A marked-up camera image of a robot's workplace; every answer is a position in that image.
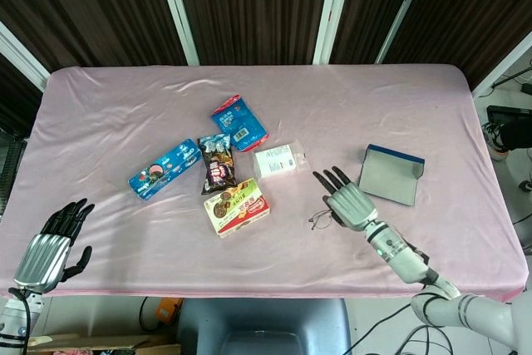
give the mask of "white metal frame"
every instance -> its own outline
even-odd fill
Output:
[[[328,64],[345,0],[323,0],[313,64]]]
[[[516,47],[514,47],[514,50],[508,53],[508,56],[506,56],[503,61],[500,62],[497,67],[495,67],[493,71],[490,72],[486,78],[484,78],[482,82],[476,86],[472,92],[473,98],[475,99],[487,92],[491,88],[491,85],[493,85],[508,68],[512,67],[514,63],[517,62],[517,60],[519,60],[521,56],[523,56],[531,47],[532,32],[529,33]]]
[[[412,0],[403,0],[401,7],[399,7],[399,10],[397,11],[396,17],[393,20],[392,26],[390,27],[390,30],[388,31],[388,34],[386,35],[386,39],[384,40],[384,43],[381,46],[381,50],[377,54],[377,58],[375,59],[375,64],[382,64],[384,61],[384,57],[386,57],[386,54],[388,53],[388,50],[390,49],[390,45],[392,44],[393,40],[396,37],[397,31],[399,30],[399,27],[402,24],[402,20],[406,15],[406,12],[410,8],[410,5],[412,3]]]
[[[186,61],[189,66],[198,66],[200,59],[196,51],[192,31],[190,30],[189,19],[186,15],[185,5],[183,0],[166,0],[170,7],[170,13],[174,19],[175,29],[181,40],[181,46],[185,53]]]
[[[40,91],[47,87],[50,72],[0,22],[0,52]]]

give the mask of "blue snack box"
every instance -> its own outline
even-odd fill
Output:
[[[187,139],[130,178],[130,186],[136,195],[148,200],[199,160],[200,148]]]
[[[251,150],[269,138],[240,95],[228,99],[211,118],[223,133],[231,135],[231,144],[238,151]]]

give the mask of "robotic arm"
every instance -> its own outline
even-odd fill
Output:
[[[364,231],[367,242],[407,284],[421,283],[424,289],[411,301],[416,316],[432,326],[462,326],[493,338],[519,353],[532,353],[532,335],[528,333],[532,318],[532,297],[525,292],[512,304],[498,303],[473,294],[462,295],[454,284],[441,277],[423,262],[399,233],[378,220],[372,201],[336,166],[314,176],[330,195],[323,201],[332,217],[344,227]]]
[[[83,272],[92,247],[85,247],[75,266],[65,268],[72,245],[85,218],[94,209],[83,199],[70,203],[53,214],[28,245],[15,273],[17,288],[10,288],[10,299],[0,315],[0,355],[25,354],[32,328],[42,311],[42,295],[60,282]]]

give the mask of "pink tablecloth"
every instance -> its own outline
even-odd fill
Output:
[[[404,295],[406,285],[363,234],[311,230],[324,189],[310,171],[265,181],[272,212],[225,239],[200,195],[200,163],[148,202],[127,180],[191,137],[216,133],[210,113],[240,93],[271,133],[298,139],[316,170],[357,178],[369,143],[426,160],[416,205],[375,198],[380,216],[431,256],[460,290],[503,298],[527,277],[466,80],[442,65],[67,68],[52,74],[0,224],[0,290],[30,238],[71,200],[96,204],[72,250],[86,271],[52,294],[185,297]],[[235,154],[237,177],[253,175]]]

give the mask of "black cable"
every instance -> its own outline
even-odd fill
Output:
[[[521,219],[519,219],[519,220],[517,220],[517,221],[515,221],[515,222],[512,222],[512,224],[520,224],[521,222],[527,220],[527,219],[528,219],[529,217],[531,217],[531,216],[532,216],[532,213],[526,215],[524,218],[521,218]]]
[[[423,341],[423,340],[410,340],[410,342],[411,343],[425,343],[425,341]],[[430,345],[436,345],[438,347],[444,348],[444,349],[447,350],[448,353],[451,353],[451,350],[448,347],[446,347],[445,345],[442,345],[440,343],[435,343],[434,341],[429,341],[429,344]]]
[[[530,149],[526,149],[526,155],[529,157],[530,162],[532,162],[532,156],[530,156],[529,150]],[[529,180],[530,183],[532,183],[532,169],[529,170]]]
[[[427,324],[423,324],[421,326],[418,326],[417,328],[414,328],[410,334],[408,334],[408,336],[405,338],[405,341],[402,342],[401,346],[399,347],[399,349],[397,349],[395,352],[394,352],[394,355],[400,355],[402,350],[404,349],[404,347],[410,343],[412,341],[412,337],[414,336],[414,334],[416,334],[417,332],[419,332],[420,330],[426,328],[427,330],[429,328],[434,328],[435,330],[437,330],[438,332],[440,332],[440,334],[443,336],[443,338],[447,341],[447,345],[448,345],[448,349],[449,349],[449,354],[450,355],[454,355],[454,351],[452,349],[452,344],[451,344],[451,340],[447,337],[447,335],[445,334],[445,332],[443,330],[441,330],[440,328],[437,328],[435,326],[429,326]]]
[[[26,310],[26,334],[24,336],[24,347],[22,347],[22,355],[26,355],[27,344],[30,341],[30,330],[32,328],[32,315],[30,313],[30,306],[27,303],[26,295],[24,295],[24,293],[19,288],[11,287],[8,292],[13,294],[20,301],[22,301],[22,303],[24,304],[24,309]]]
[[[503,76],[504,78],[508,78],[509,76],[508,75],[501,75]],[[520,81],[517,81],[517,78],[512,78],[512,81],[516,81],[517,83],[519,83],[520,85],[523,85],[525,82],[520,82]]]
[[[488,337],[488,344],[490,345],[490,352],[491,352],[491,355],[493,355],[493,348],[491,347],[491,341],[490,341],[490,338]]]
[[[523,75],[525,72],[532,71],[532,60],[530,60],[530,67],[526,67],[524,70],[517,72],[514,75],[508,76],[507,78],[503,79],[502,81],[498,81],[491,85],[491,87],[497,87],[498,85],[502,85],[503,83],[507,81],[511,81],[512,79],[518,77],[519,75]]]
[[[426,328],[425,355],[429,355],[429,348],[431,347],[431,345],[429,344],[430,341],[431,341],[431,339],[429,338],[429,328],[427,327]]]
[[[144,299],[142,300],[142,304],[140,305],[140,309],[139,309],[139,325],[140,325],[140,328],[142,328],[142,330],[144,330],[145,332],[153,333],[155,330],[157,330],[160,327],[160,324],[157,324],[157,327],[155,327],[155,328],[147,328],[144,325],[144,321],[142,320],[142,309],[144,308],[144,304],[146,303],[147,300],[148,300],[148,297],[144,297]]]
[[[493,92],[494,92],[494,91],[495,91],[495,88],[494,88],[494,87],[492,87],[492,88],[491,88],[491,92],[490,92],[490,93],[488,93],[487,95],[479,96],[479,99],[481,99],[482,97],[487,97],[487,96],[491,96],[491,95],[493,94]]]
[[[370,329],[366,332],[366,334],[364,334],[362,337],[360,337],[360,338],[358,339],[358,341],[357,341],[356,343],[354,343],[351,347],[349,347],[349,348],[347,349],[347,351],[344,352],[342,355],[346,355],[346,354],[350,353],[350,352],[352,351],[352,349],[355,348],[355,347],[356,347],[356,346],[357,346],[357,345],[358,345],[358,344],[359,344],[364,338],[366,338],[367,336],[369,336],[369,334],[370,334],[373,330],[375,330],[375,328],[376,328],[379,324],[384,323],[384,322],[386,322],[387,320],[390,320],[391,318],[394,318],[394,317],[397,316],[399,313],[401,313],[402,311],[404,311],[405,309],[407,309],[407,308],[409,308],[409,307],[410,307],[410,304],[405,305],[404,307],[399,308],[396,312],[392,313],[390,316],[386,316],[384,319],[379,320],[377,323],[375,323],[375,324],[372,326],[372,328],[370,328]]]

